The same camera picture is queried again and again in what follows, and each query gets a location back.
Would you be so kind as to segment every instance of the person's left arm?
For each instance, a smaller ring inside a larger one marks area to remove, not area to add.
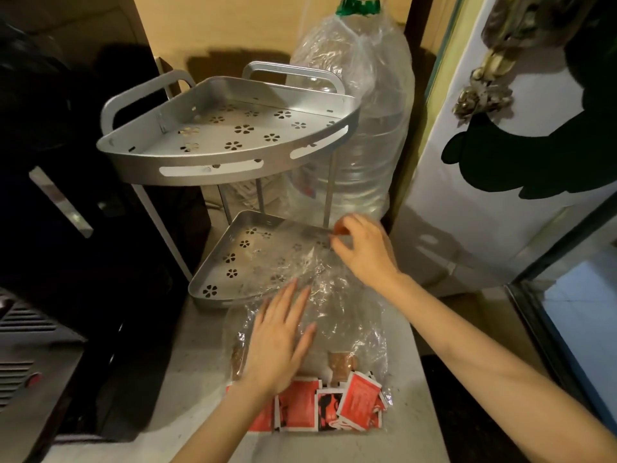
[[[297,280],[283,287],[255,317],[242,378],[180,449],[172,463],[224,463],[269,400],[285,390],[315,336],[310,325],[294,349],[294,338],[310,294],[305,287],[289,309]]]

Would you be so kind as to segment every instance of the dark floor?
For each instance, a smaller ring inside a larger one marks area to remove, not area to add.
[[[421,360],[451,463],[528,463],[440,358]]]

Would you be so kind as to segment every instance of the dark green decoration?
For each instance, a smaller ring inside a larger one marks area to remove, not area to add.
[[[617,0],[598,1],[565,53],[570,73],[584,88],[583,112],[543,137],[510,134],[486,114],[475,115],[467,131],[445,146],[442,161],[458,163],[477,189],[521,188],[521,199],[578,193],[617,180]]]
[[[336,15],[350,16],[351,14],[379,14],[381,12],[380,0],[341,0],[341,4],[336,8]]]

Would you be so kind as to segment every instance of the plastic wrap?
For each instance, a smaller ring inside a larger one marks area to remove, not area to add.
[[[412,58],[402,30],[385,11],[328,16],[304,36],[291,63],[332,71],[343,80],[345,93],[362,101],[358,130],[336,151],[331,222],[347,212],[381,218],[413,105]],[[335,92],[317,78],[289,76],[286,84]],[[287,217],[320,223],[328,165],[326,157],[285,174]]]
[[[297,277],[299,287],[312,287],[298,338],[309,324],[317,323],[313,346],[298,376],[317,377],[324,386],[344,386],[351,370],[372,374],[382,385],[386,405],[391,405],[388,352],[381,326],[385,301],[365,287],[329,248],[327,232],[285,221],[256,251],[259,267],[242,288],[251,297],[230,308],[225,319],[228,379],[241,376],[263,299]]]

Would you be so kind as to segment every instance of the person's right arm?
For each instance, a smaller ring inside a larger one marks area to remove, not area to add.
[[[331,244],[351,271],[394,304],[505,433],[550,463],[617,462],[616,438],[582,405],[409,276],[398,271],[388,235],[366,216],[347,215]]]

